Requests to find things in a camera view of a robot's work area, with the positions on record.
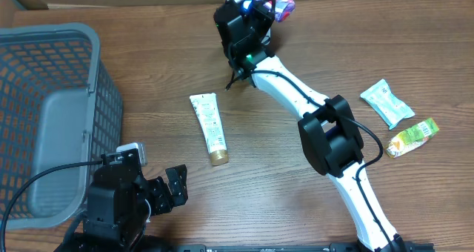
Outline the white cosmetic tube gold cap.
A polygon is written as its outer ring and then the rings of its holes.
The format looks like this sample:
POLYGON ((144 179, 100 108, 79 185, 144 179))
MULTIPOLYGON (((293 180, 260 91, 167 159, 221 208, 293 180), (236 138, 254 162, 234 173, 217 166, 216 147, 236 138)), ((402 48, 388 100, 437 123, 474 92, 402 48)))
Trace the white cosmetic tube gold cap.
POLYGON ((190 102, 203 131, 211 165, 219 166, 228 163, 229 155, 216 94, 192 95, 190 102))

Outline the green drink carton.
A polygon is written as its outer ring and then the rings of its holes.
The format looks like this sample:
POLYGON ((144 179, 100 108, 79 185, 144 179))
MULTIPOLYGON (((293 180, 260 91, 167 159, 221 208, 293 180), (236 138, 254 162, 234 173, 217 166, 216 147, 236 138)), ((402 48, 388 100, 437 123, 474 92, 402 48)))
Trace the green drink carton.
POLYGON ((400 157, 428 142, 439 132, 432 118, 428 118, 395 135, 387 143, 385 151, 390 158, 400 157))

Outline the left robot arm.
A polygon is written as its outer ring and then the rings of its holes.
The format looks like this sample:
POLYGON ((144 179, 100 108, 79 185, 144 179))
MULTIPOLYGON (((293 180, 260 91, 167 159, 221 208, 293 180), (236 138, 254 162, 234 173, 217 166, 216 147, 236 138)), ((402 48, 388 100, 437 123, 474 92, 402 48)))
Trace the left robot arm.
POLYGON ((87 208, 67 230, 57 251, 173 251, 157 236, 145 234, 152 216, 169 213, 188 200, 187 167, 165 170, 145 179, 139 149, 101 156, 103 166, 93 174, 87 208))

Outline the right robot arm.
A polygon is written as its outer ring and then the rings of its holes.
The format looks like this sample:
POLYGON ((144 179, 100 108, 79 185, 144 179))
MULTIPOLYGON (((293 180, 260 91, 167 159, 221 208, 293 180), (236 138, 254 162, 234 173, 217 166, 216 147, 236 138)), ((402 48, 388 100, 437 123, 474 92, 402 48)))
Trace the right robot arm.
POLYGON ((405 251, 404 240, 384 215, 367 177, 361 133, 345 98, 329 98, 294 76, 264 43, 276 15, 276 0, 225 0, 216 9, 232 82, 247 80, 298 120, 304 155, 312 168, 338 190, 357 231, 361 251, 405 251))

